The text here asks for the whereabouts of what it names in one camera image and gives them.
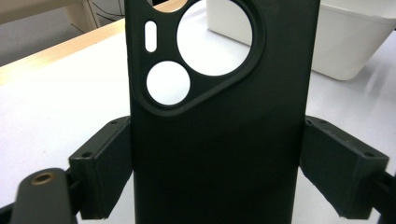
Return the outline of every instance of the white bin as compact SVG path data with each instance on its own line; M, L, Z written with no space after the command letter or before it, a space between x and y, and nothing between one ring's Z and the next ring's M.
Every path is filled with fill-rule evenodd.
M249 26L248 21L241 22L244 13L232 9L235 4L227 4L229 0L206 2L209 29L247 43L250 36L240 37ZM233 13L226 14L231 20L224 20L224 11ZM322 0L312 69L339 80L351 79L395 28L396 0Z

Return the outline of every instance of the black plastic part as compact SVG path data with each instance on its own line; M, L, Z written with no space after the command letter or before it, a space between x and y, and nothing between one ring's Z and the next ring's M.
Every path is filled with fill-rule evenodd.
M14 203L0 208L0 224L8 224L11 221L12 208Z
M381 214L378 224L396 224L396 177L384 173L370 193L370 202Z
M172 13L125 2L135 222L291 223L319 0L234 0L251 22L252 47L220 77L179 54L178 23L195 2ZM145 49L147 21L157 25L154 52ZM177 105L147 90L149 70L163 61L190 76Z
M107 218L132 173L130 118L110 121L70 158L84 188L83 219Z
M370 189L384 173L388 160L329 122L306 117L301 168L339 216L370 216Z
M65 172L53 168L27 176L20 184L10 223L76 223Z

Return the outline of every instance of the table surface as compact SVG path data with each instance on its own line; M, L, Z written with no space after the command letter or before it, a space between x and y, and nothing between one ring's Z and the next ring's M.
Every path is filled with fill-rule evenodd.
M393 32L352 80L312 72L306 107L307 115L326 119L389 155L391 174L396 171L395 55ZM50 167L66 169L68 156L101 127L129 114L124 21L0 67L0 206L15 200L26 176ZM293 224L377 219L377 212L369 221L338 217L299 173ZM82 223L134 223L133 179L109 219Z

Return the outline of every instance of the floor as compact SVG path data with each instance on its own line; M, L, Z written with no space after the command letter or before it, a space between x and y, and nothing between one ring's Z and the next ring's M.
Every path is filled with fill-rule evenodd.
M93 0L103 25L121 19L123 0ZM0 66L82 35L70 24L64 8L0 25Z

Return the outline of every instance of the white table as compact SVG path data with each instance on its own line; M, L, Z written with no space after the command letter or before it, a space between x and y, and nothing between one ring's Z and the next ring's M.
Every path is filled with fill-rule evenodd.
M50 167L66 169L68 156L101 127L129 115L122 26L120 21L0 67L0 206L15 200L26 176ZM390 174L396 171L395 55L392 34L352 80L312 72L306 109L307 115L326 119L389 155ZM293 224L374 224L377 219L377 212L369 221L338 217L299 174ZM108 220L83 223L134 223L133 179Z

